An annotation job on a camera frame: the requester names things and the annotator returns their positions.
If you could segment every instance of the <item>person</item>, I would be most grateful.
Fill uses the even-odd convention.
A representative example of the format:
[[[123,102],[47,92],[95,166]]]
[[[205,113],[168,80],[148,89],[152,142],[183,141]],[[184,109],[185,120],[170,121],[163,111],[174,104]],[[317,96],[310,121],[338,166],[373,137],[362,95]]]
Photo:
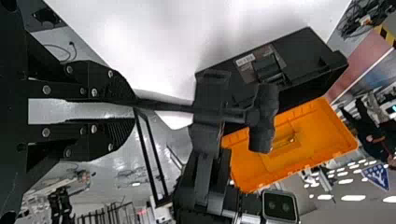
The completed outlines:
[[[343,107],[340,107],[340,110],[344,118],[357,130],[358,139],[361,141],[363,149],[371,157],[387,163],[389,169],[396,170],[396,160],[393,159],[395,147],[392,137],[387,137],[390,134],[375,125],[361,99],[357,99],[355,105],[361,115],[360,119],[353,118]]]
[[[367,96],[368,103],[370,105],[367,106],[367,109],[369,109],[378,116],[379,127],[387,133],[396,134],[396,121],[394,119],[391,119],[386,113],[384,113],[375,98],[374,92],[370,91]]]

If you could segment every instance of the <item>screw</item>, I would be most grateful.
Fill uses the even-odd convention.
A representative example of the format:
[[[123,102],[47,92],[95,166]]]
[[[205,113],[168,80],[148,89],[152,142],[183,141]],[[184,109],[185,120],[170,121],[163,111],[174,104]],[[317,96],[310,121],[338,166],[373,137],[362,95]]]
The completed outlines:
[[[43,137],[49,137],[50,136],[50,129],[48,129],[48,128],[43,129],[42,134],[43,134]]]
[[[87,130],[85,130],[84,127],[82,127],[82,128],[79,130],[79,134],[81,134],[81,135],[86,134],[86,133],[87,133]]]
[[[98,131],[98,127],[96,127],[96,125],[92,125],[91,126],[91,133],[96,133]]]
[[[110,144],[108,144],[107,148],[108,148],[108,151],[112,151],[114,149],[114,146],[113,146],[113,144],[110,143]]]
[[[98,90],[97,89],[92,89],[91,94],[92,94],[93,97],[98,96]]]
[[[64,156],[65,156],[66,158],[71,157],[71,156],[72,156],[72,149],[67,148],[67,149],[64,151]]]
[[[68,74],[72,74],[72,73],[73,73],[73,68],[72,68],[72,66],[67,66],[67,67],[66,67],[66,72],[67,72]]]
[[[79,93],[81,95],[85,95],[87,93],[87,91],[84,88],[79,89]]]
[[[45,85],[45,86],[43,87],[43,92],[44,92],[44,94],[46,94],[46,95],[50,95],[50,92],[51,92],[50,86]]]

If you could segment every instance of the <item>handle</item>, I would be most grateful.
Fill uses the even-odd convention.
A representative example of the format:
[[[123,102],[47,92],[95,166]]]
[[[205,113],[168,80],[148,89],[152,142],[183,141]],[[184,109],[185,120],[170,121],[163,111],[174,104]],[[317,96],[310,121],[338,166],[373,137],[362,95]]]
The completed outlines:
[[[275,115],[279,110],[279,90],[274,84],[261,84],[254,102],[254,109],[260,113],[260,120],[250,127],[249,150],[269,153],[275,136]]]

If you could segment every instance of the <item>cable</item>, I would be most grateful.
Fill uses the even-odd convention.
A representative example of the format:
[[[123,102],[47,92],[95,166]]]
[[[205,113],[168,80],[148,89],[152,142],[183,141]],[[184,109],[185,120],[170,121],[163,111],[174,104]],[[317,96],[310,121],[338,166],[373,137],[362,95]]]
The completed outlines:
[[[44,47],[51,47],[51,48],[55,48],[55,49],[60,49],[60,50],[64,51],[65,53],[67,53],[68,54],[67,58],[64,59],[64,60],[60,60],[61,63],[65,63],[65,62],[69,61],[69,59],[72,57],[72,54],[67,49],[59,47],[57,45],[46,44],[46,45],[43,45],[43,46]]]
[[[233,217],[233,224],[238,223],[237,222],[238,215],[239,215],[239,189],[236,192],[236,207],[235,207],[235,216]]]
[[[77,163],[74,163],[74,162],[71,162],[71,161],[60,161],[60,162],[75,165],[76,166],[75,171],[78,170],[79,165]]]
[[[72,41],[69,42],[69,45],[71,45],[73,47],[74,51],[75,51],[75,56],[73,57],[72,60],[70,60],[70,62],[73,62],[77,58],[78,53],[77,53],[76,46],[75,46],[75,44]]]

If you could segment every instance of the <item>orange container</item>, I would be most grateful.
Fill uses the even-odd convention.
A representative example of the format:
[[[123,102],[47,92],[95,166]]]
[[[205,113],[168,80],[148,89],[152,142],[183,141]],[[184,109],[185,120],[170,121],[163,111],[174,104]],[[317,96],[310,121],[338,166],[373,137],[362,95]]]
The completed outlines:
[[[276,137],[269,154],[248,150],[248,128],[222,138],[222,146],[233,152],[233,181],[244,192],[358,148],[353,135],[323,97],[277,115],[275,126]]]

